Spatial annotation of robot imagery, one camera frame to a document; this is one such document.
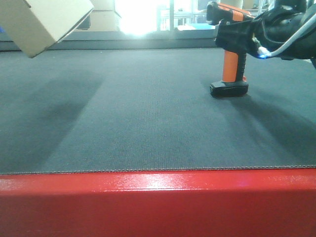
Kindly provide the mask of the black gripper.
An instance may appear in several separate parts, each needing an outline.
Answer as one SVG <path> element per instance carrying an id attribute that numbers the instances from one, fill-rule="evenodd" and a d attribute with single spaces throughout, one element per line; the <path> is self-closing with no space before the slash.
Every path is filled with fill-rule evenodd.
<path id="1" fill-rule="evenodd" d="M 305 0 L 276 0 L 255 18 L 229 23 L 223 19 L 215 43 L 227 51 L 262 58 L 282 47 L 316 13 Z"/>

